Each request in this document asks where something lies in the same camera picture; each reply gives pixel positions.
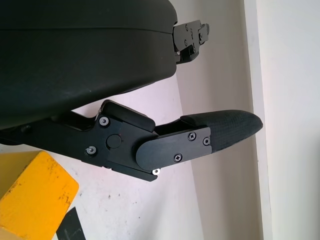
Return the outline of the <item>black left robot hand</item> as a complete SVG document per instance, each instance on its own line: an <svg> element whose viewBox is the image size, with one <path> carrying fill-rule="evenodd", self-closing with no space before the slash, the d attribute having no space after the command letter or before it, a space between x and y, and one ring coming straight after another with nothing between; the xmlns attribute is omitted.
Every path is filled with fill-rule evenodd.
<svg viewBox="0 0 320 240"><path fill-rule="evenodd" d="M247 111L156 125L110 100L173 76L209 33L199 20L178 24L168 0L1 1L0 142L151 182L249 138L263 123Z"/></svg>

